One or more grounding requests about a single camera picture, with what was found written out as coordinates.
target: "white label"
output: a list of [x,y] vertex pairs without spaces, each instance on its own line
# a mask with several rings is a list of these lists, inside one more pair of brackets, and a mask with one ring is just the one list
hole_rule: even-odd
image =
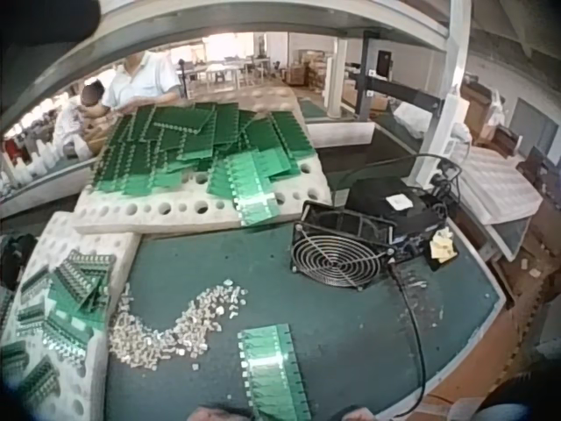
[[409,198],[403,194],[386,197],[386,200],[396,211],[403,211],[404,209],[413,207],[413,202],[411,202]]

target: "floor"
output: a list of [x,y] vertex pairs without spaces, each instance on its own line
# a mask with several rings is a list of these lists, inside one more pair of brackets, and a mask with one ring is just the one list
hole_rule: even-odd
[[[332,148],[319,151],[320,159],[325,173],[328,175],[331,187],[335,187],[341,176],[350,170],[383,161],[396,156],[406,156],[408,153],[396,145],[382,131],[376,131],[373,142],[367,146],[352,146],[347,148]],[[410,163],[404,161],[391,168],[370,168],[365,172],[370,176],[376,175],[405,175]],[[355,176],[366,176],[365,172],[350,177],[347,183]],[[0,223],[0,232],[29,232],[40,235],[46,222],[55,211],[71,211],[74,208],[77,196],[49,203],[40,208],[30,210],[24,214],[7,218]],[[425,401],[428,403],[441,403],[442,399],[455,401],[462,397],[484,396],[501,375],[504,364],[515,349],[518,342],[517,325],[523,325],[528,318],[529,309],[536,299],[536,292],[530,291],[515,311],[503,311],[493,324],[485,338],[476,346],[472,354],[464,363],[450,375],[441,385],[432,391]],[[414,415],[410,419],[423,421],[428,419],[441,419]]]

